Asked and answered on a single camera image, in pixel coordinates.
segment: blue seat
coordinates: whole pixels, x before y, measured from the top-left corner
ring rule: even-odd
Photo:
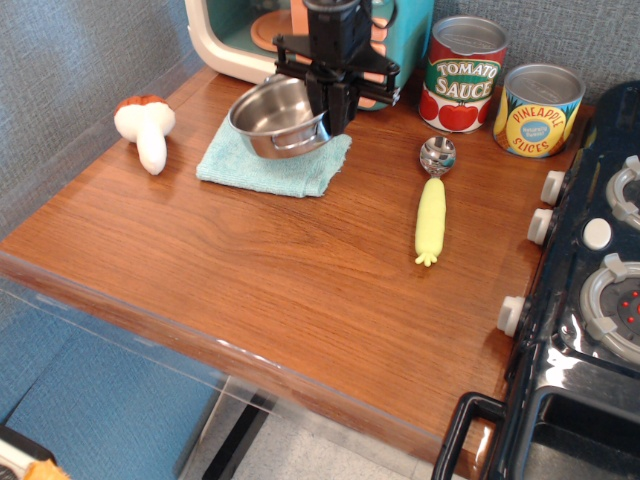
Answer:
[[[217,401],[215,380],[182,374],[197,363],[186,357],[177,370],[121,346],[134,337],[124,331],[116,343],[0,295],[6,425],[51,450],[73,480],[178,478]]]
[[[0,423],[7,420],[73,330],[0,291]]]

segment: stainless steel pot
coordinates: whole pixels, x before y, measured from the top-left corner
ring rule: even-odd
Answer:
[[[325,113],[313,115],[302,80],[274,75],[233,104],[229,121],[258,156],[283,159],[315,150],[331,139],[323,123]]]

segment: tomato sauce can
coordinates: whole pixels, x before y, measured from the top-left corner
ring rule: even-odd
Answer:
[[[446,132],[472,132],[487,118],[507,54],[507,32],[480,17],[457,15],[431,29],[420,116]]]
[[[493,138],[505,150],[543,158],[564,149],[585,84],[572,69],[521,65],[506,76]]]

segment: white mushroom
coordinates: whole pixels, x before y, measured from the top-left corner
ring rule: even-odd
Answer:
[[[176,114],[156,95],[130,97],[116,108],[118,133],[138,146],[140,163],[151,175],[158,175],[167,163],[164,137],[176,124]]]

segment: stove burner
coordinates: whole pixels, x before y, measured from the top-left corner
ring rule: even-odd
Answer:
[[[640,364],[640,262],[607,255],[582,286],[587,332],[616,355]]]
[[[618,315],[630,330],[640,335],[640,289],[631,290],[620,297]]]
[[[607,184],[607,201],[613,210],[613,216],[640,230],[638,207],[624,197],[624,189],[631,182],[640,180],[640,159],[637,155],[628,157],[624,167]]]

